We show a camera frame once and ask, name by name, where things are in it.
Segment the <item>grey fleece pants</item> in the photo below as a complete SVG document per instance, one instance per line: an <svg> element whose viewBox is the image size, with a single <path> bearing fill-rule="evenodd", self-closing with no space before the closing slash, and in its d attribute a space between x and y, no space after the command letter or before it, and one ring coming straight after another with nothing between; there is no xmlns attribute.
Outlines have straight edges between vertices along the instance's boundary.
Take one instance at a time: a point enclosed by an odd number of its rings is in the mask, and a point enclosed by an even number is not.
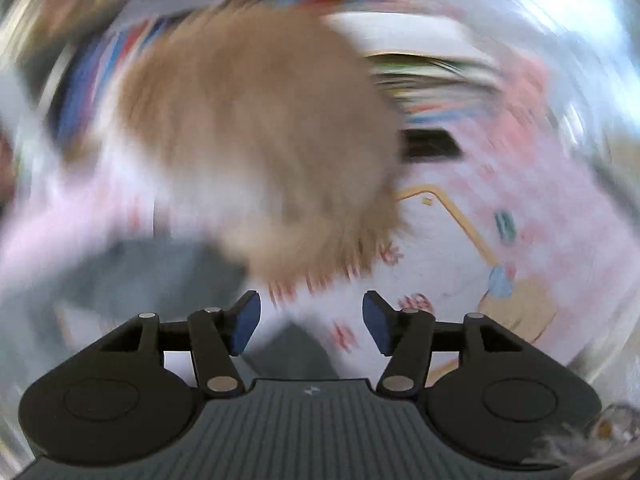
<svg viewBox="0 0 640 480"><path fill-rule="evenodd" d="M1 383L19 389L138 313L183 321L196 310L229 309L250 287L218 250L167 237L1 278Z"/></svg>

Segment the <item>pink checkered desk mat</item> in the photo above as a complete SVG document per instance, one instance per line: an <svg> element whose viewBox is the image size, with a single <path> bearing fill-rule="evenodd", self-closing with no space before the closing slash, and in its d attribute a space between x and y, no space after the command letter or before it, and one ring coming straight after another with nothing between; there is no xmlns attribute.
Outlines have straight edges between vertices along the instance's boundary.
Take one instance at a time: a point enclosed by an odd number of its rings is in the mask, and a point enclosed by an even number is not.
<svg viewBox="0 0 640 480"><path fill-rule="evenodd" d="M475 120L457 119L449 130L462 157L406 170L397 187L402 226L369 273L286 287L244 272L262 296L250 350L296 323L341 372L378 374L384 361L356 307L369 288L394 308L446 322L486 314L561 363L583 359L586 375L620 348L639 317L639 239L590 171L542 132L509 151ZM164 237L219 244L186 208L97 174L12 214L1 234L1 274L48 273L117 243Z"/></svg>

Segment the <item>black smartphone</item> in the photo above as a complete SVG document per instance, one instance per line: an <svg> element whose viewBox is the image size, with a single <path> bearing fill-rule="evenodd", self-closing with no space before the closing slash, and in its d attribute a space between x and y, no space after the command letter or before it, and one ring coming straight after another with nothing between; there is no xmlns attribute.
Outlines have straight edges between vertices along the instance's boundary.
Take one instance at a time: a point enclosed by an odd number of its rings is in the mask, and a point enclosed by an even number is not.
<svg viewBox="0 0 640 480"><path fill-rule="evenodd" d="M461 157L462 149L447 130L414 128L402 132L402 159L405 162Z"/></svg>

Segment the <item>fluffy orange white cat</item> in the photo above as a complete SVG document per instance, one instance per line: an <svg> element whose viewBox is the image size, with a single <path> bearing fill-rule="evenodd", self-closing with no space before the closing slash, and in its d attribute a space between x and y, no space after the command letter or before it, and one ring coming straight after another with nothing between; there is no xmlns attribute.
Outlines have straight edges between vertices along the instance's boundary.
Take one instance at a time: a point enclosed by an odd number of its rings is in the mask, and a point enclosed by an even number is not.
<svg viewBox="0 0 640 480"><path fill-rule="evenodd" d="M114 79L104 148L267 282L367 272L400 227L404 118L303 6L207 10Z"/></svg>

